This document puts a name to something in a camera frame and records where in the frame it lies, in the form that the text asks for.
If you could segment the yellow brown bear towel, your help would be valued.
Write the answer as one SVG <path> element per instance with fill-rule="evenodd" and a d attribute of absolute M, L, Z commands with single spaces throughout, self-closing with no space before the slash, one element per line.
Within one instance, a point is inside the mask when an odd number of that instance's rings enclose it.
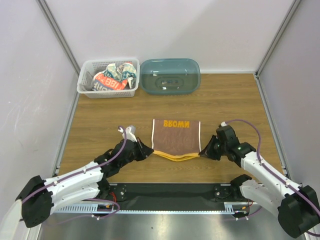
<path fill-rule="evenodd" d="M 196 120 L 153 119 L 153 154 L 173 162 L 197 158 L 201 148 L 201 122 Z"/>

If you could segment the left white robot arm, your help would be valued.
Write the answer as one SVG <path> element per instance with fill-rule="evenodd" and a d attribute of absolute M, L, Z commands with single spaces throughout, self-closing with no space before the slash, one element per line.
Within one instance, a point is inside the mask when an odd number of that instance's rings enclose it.
<path fill-rule="evenodd" d="M 39 175 L 32 177 L 17 196 L 22 202 L 23 222 L 27 228 L 33 228 L 65 206 L 83 200 L 107 199 L 110 195 L 107 179 L 125 165 L 143 161 L 153 152 L 140 139 L 123 139 L 114 148 L 77 170 L 47 179 Z"/>

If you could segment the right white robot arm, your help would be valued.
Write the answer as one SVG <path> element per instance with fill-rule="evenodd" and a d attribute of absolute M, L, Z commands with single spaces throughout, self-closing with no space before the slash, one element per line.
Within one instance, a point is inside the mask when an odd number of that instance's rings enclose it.
<path fill-rule="evenodd" d="M 258 181 L 243 174 L 231 182 L 230 195 L 236 201 L 252 200 L 274 215 L 282 229 L 297 238 L 320 223 L 320 205 L 316 191 L 301 186 L 270 165 L 259 151 L 247 142 L 240 142 L 230 125 L 220 125 L 202 157 L 219 161 L 222 156 Z"/>

